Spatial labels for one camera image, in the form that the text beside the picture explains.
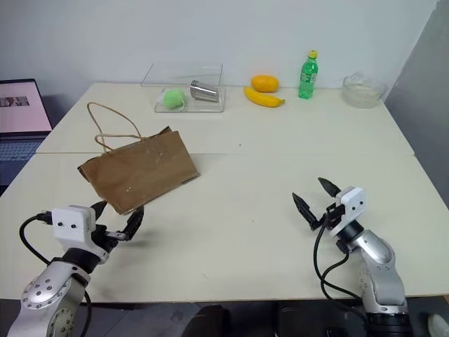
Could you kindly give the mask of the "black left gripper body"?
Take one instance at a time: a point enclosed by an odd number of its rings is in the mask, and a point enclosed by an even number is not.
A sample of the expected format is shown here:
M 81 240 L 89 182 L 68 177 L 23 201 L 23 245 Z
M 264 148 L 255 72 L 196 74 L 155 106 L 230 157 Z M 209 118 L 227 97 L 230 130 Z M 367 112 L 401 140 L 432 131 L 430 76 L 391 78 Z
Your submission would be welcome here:
M 96 225 L 91 239 L 101 249 L 110 253 L 120 241 L 128 241 L 129 237 L 124 232 L 109 232 L 105 225 Z

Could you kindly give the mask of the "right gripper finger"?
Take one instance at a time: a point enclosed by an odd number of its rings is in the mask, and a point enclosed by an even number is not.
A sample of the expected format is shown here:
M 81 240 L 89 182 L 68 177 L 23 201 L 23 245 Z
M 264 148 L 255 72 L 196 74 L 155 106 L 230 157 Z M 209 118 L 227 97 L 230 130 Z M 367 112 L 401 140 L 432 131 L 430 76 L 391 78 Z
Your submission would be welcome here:
M 292 193 L 293 202 L 297 207 L 301 216 L 308 222 L 311 230 L 316 230 L 319 227 L 319 220 L 316 216 L 310 211 L 309 205 L 305 202 L 303 198 Z
M 340 192 L 340 189 L 338 186 L 336 186 L 335 184 L 333 184 L 331 181 L 329 181 L 328 179 L 322 178 L 322 177 L 318 177 L 318 180 L 321 184 L 321 186 L 323 187 L 323 189 L 331 196 L 331 197 L 336 197 L 337 194 Z

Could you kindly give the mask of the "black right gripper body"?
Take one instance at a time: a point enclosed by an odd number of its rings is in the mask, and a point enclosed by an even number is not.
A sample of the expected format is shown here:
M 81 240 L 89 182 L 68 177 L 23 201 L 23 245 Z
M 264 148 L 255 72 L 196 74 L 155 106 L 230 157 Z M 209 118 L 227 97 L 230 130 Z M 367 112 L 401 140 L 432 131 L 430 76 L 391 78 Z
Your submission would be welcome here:
M 336 203 L 331 204 L 326 208 L 326 212 L 317 219 L 315 215 L 312 216 L 311 223 L 309 224 L 312 231 L 317 230 L 322 225 L 325 225 L 327 230 L 331 230 L 336 227 L 345 214 L 345 206 L 343 204 L 337 206 Z

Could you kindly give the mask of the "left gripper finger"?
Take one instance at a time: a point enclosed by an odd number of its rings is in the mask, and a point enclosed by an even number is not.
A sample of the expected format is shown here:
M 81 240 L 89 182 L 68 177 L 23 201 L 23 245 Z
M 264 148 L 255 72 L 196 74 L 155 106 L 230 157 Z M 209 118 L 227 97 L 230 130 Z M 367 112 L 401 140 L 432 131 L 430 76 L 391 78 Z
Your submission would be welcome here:
M 107 201 L 102 200 L 102 201 L 99 201 L 91 206 L 91 208 L 94 210 L 94 213 L 95 213 L 95 223 L 97 223 L 98 219 L 102 215 L 106 205 L 107 205 Z
M 145 208 L 144 206 L 141 206 L 134 210 L 134 212 L 131 214 L 129 219 L 127 220 L 127 225 L 123 230 L 123 233 L 125 234 L 125 241 L 130 241 L 135 233 L 138 231 L 139 227 L 142 224 L 142 220 L 145 214 Z

